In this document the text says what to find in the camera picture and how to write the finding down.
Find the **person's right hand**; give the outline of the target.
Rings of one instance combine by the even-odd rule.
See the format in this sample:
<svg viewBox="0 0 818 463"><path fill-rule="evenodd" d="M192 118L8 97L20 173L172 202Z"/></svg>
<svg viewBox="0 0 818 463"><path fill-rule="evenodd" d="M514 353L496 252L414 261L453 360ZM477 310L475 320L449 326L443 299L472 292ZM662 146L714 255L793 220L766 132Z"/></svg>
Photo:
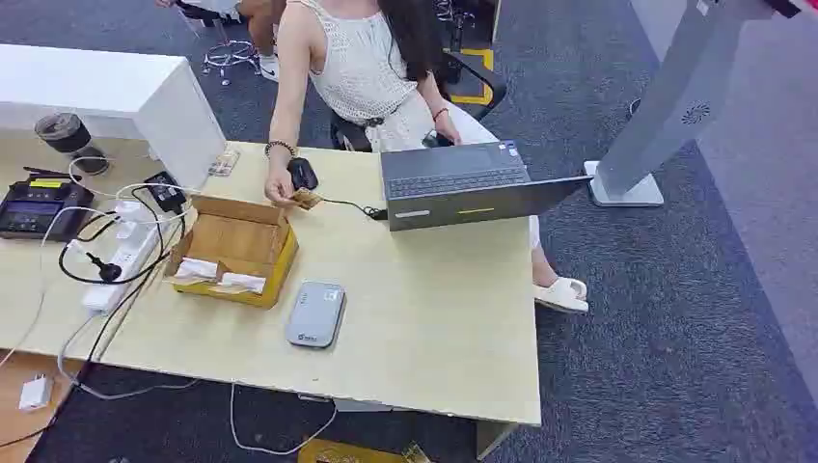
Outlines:
<svg viewBox="0 0 818 463"><path fill-rule="evenodd" d="M269 169L264 186L266 198L276 207L295 205L291 174L286 167L272 166Z"/></svg>

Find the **person's left hand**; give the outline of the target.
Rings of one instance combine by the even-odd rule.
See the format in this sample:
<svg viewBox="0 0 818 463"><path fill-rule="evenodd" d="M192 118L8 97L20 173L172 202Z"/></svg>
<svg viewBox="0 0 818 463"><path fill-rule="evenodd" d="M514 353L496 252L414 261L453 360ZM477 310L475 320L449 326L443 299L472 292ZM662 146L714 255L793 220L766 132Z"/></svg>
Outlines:
<svg viewBox="0 0 818 463"><path fill-rule="evenodd" d="M435 120L435 131L438 139L446 138L453 145L462 144L462 137L448 113Z"/></svg>

